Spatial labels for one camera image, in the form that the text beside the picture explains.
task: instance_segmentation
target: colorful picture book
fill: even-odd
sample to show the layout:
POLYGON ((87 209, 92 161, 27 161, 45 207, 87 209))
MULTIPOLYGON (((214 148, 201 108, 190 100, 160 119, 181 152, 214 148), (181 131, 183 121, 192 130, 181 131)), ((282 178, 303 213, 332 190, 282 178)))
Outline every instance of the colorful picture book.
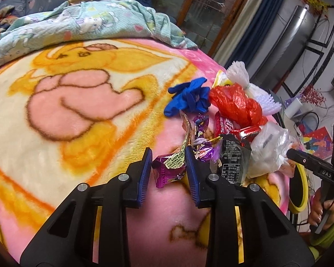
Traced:
POLYGON ((332 138, 325 127, 305 134, 303 145, 306 152, 323 160, 330 158, 333 153, 332 138))

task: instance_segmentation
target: cartoon animal print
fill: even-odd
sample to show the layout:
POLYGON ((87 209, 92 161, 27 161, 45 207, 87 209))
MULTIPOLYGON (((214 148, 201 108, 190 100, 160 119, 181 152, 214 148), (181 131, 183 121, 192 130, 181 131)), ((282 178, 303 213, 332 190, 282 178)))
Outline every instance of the cartoon animal print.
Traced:
POLYGON ((100 172, 110 162, 107 156, 127 143, 147 111, 137 115, 130 110, 142 102, 144 109, 151 109, 160 91, 153 74, 136 76, 118 91, 109 76, 139 73, 169 59, 137 48, 67 43, 54 53, 52 47, 39 53, 32 69, 16 79, 7 94, 30 96, 27 120, 42 137, 60 142, 63 169, 78 175, 95 168, 100 172), (38 69, 42 71, 35 76, 38 69), (120 138, 112 118, 125 112, 132 120, 120 138))
POLYGON ((118 48, 111 44, 83 46, 82 42, 71 43, 49 56, 51 50, 42 51, 33 60, 35 68, 44 67, 50 74, 96 69, 106 69, 119 73, 136 73, 169 58, 157 56, 137 48, 118 48))
POLYGON ((143 100, 141 90, 119 93, 108 81, 106 71, 95 69, 43 78, 27 103, 30 125, 50 140, 71 141, 143 100))
POLYGON ((11 61, 19 56, 29 53, 31 49, 28 46, 28 43, 33 36, 34 34, 31 28, 17 30, 13 36, 12 44, 8 44, 10 48, 6 49, 6 51, 4 50, 2 53, 4 62, 11 61))
POLYGON ((79 27, 79 34, 85 34, 97 31, 101 31, 103 27, 111 27, 114 23, 117 23, 119 19, 115 16, 114 12, 109 12, 105 18, 102 17, 86 17, 77 19, 75 22, 79 27))
POLYGON ((126 7, 124 7, 123 5, 117 4, 117 3, 107 3, 105 4, 108 7, 114 7, 114 8, 119 8, 122 10, 126 10, 126 7))

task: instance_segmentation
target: wooden door frame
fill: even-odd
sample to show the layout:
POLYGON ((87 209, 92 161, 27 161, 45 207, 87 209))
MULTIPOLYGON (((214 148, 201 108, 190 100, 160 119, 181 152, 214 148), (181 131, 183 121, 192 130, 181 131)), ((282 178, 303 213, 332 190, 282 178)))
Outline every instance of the wooden door frame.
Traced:
MULTIPOLYGON (((189 8, 191 7, 192 2, 193 0, 184 1, 182 8, 177 17, 177 26, 182 25, 188 13, 189 8)), ((220 40, 224 39, 227 36, 227 34, 231 31, 237 18, 240 16, 240 13, 242 9, 244 8, 246 2, 247 0, 235 0, 234 4, 232 5, 232 10, 230 11, 229 15, 226 17, 217 37, 215 38, 212 44, 212 47, 210 48, 208 52, 208 56, 211 57, 216 52, 220 40)))
POLYGON ((235 0, 232 6, 231 12, 229 13, 228 17, 225 19, 217 37, 214 40, 212 47, 210 48, 208 52, 208 56, 211 57, 217 51, 217 47, 218 47, 220 40, 222 40, 229 34, 236 20, 239 18, 241 11, 243 10, 246 2, 247 0, 235 0))

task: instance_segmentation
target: candy wrapper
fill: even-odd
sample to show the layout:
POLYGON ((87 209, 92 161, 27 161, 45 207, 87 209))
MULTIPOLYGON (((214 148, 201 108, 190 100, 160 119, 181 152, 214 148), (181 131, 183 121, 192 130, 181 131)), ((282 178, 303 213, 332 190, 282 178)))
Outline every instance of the candy wrapper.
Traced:
POLYGON ((199 114, 193 119, 193 122, 195 124, 195 141, 202 142, 200 144, 197 144, 194 148, 194 150, 196 151, 196 159, 200 159, 202 162, 207 162, 210 160, 214 153, 212 143, 204 138, 204 134, 208 130, 209 115, 199 114))
POLYGON ((185 130, 185 137, 180 148, 173 153, 158 156, 152 162, 157 188, 163 188, 165 184, 180 180, 185 175, 184 152, 191 139, 191 123, 183 111, 179 113, 183 120, 182 127, 185 130))
POLYGON ((250 143, 238 140, 233 134, 223 134, 222 137, 218 173, 231 184, 243 184, 250 161, 250 143))
POLYGON ((232 130, 234 130, 233 122, 223 117, 218 111, 215 114, 214 137, 218 137, 220 134, 229 134, 232 130))
POLYGON ((165 165, 166 161, 170 159, 175 153, 158 156, 152 162, 153 175, 156 181, 157 188, 163 188, 164 185, 182 179, 185 175, 185 166, 180 168, 168 169, 165 165))
POLYGON ((261 127, 258 125, 245 127, 239 130, 232 130, 230 133, 235 135, 239 140, 247 140, 248 142, 252 142, 256 135, 258 135, 261 131, 261 127))
POLYGON ((214 146, 214 152, 212 157, 210 158, 210 171, 212 173, 217 173, 218 168, 222 166, 222 162, 220 160, 220 151, 222 149, 223 140, 219 140, 214 146))

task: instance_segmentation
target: light blue blanket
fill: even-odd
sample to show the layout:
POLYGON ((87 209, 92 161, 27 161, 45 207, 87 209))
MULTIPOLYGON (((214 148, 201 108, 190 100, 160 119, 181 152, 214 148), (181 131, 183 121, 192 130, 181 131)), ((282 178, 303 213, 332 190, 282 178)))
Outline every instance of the light blue blanket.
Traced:
POLYGON ((0 34, 0 65, 43 47, 74 40, 154 38, 174 48, 198 49, 167 15, 134 0, 68 2, 54 9, 18 18, 0 34))

